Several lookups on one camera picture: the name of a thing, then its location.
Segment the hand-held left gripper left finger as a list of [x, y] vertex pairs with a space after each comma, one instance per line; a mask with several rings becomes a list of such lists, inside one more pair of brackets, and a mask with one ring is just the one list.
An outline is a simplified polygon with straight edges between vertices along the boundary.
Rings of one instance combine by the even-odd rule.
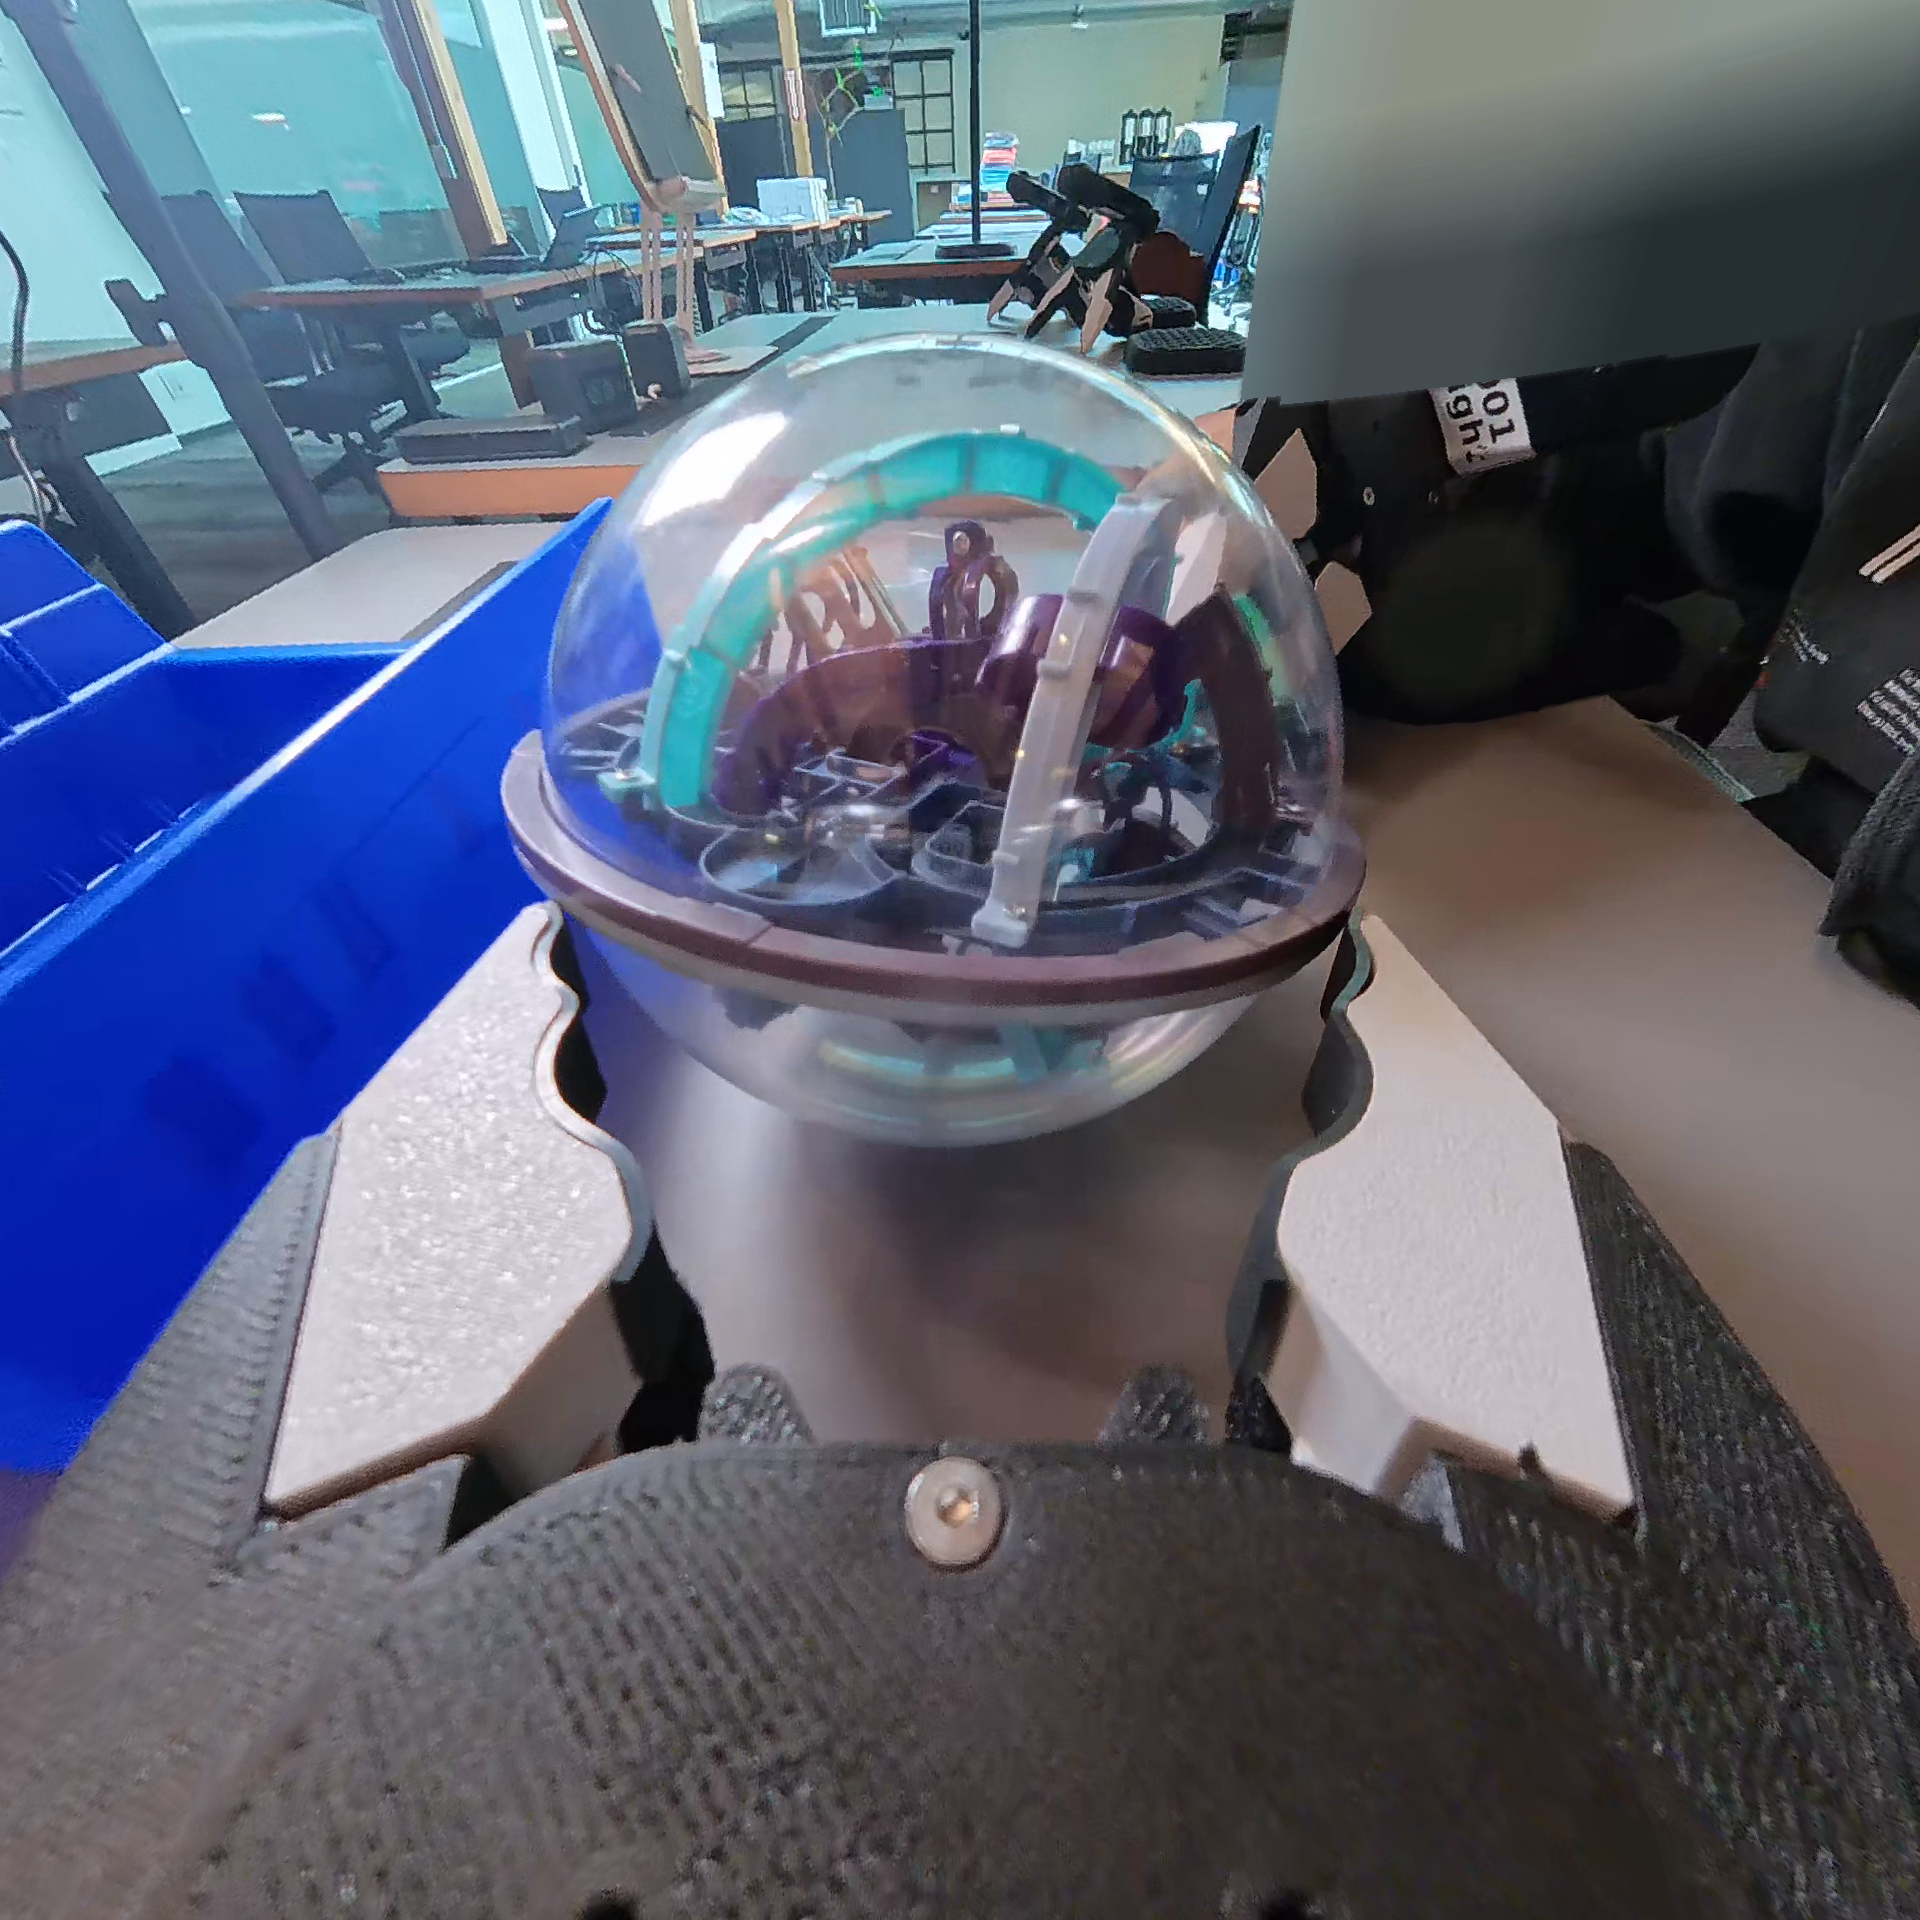
[[474, 1456], [511, 1495], [690, 1436], [709, 1336], [603, 1080], [557, 910], [520, 910], [329, 1128], [266, 1497]]

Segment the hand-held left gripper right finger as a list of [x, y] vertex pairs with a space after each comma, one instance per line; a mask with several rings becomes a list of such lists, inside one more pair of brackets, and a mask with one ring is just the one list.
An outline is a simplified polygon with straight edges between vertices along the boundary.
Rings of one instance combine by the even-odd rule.
[[1632, 1509], [1557, 1117], [1382, 916], [1316, 1057], [1329, 1117], [1274, 1220], [1254, 1347], [1294, 1463], [1402, 1501], [1430, 1456]]

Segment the clear maze ball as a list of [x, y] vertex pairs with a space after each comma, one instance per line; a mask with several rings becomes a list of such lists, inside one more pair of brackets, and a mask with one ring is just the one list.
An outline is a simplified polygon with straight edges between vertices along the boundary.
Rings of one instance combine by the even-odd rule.
[[564, 592], [520, 864], [720, 1077], [877, 1144], [1156, 1089], [1343, 932], [1335, 652], [1187, 414], [983, 328], [698, 409]]

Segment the person's black printed jacket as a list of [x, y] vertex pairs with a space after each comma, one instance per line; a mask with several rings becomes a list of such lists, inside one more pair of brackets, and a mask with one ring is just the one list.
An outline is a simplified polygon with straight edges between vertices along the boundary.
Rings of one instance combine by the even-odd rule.
[[1918, 317], [1779, 343], [1670, 432], [1670, 534], [1741, 640], [1684, 720], [1749, 705], [1797, 772], [1748, 812], [1829, 878], [1818, 932], [1918, 1003]]

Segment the blue plastic bin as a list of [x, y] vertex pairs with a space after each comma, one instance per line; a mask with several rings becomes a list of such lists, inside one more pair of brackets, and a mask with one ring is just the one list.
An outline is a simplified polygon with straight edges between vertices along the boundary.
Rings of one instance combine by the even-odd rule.
[[535, 899], [500, 778], [609, 511], [413, 640], [230, 649], [4, 529], [4, 1474]]

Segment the grey desk with wooden edge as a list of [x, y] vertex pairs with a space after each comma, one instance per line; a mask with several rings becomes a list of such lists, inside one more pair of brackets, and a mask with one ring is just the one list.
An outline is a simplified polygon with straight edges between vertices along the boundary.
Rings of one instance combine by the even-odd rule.
[[[828, 317], [759, 317], [721, 323], [709, 347], [750, 357], [770, 343], [770, 364], [798, 357], [843, 350], [867, 339], [898, 339], [909, 333], [998, 333], [1023, 339], [1015, 323], [987, 320], [983, 304], [909, 304], [909, 307], [843, 307]], [[667, 403], [659, 420], [635, 420], [610, 433], [593, 433], [557, 460], [469, 460], [469, 463], [407, 463], [378, 466], [378, 489], [395, 522], [564, 522], [603, 495], [616, 495], [667, 445], [675, 425], [709, 403], [716, 391], [737, 384], [732, 371], [705, 371], [697, 396]]]

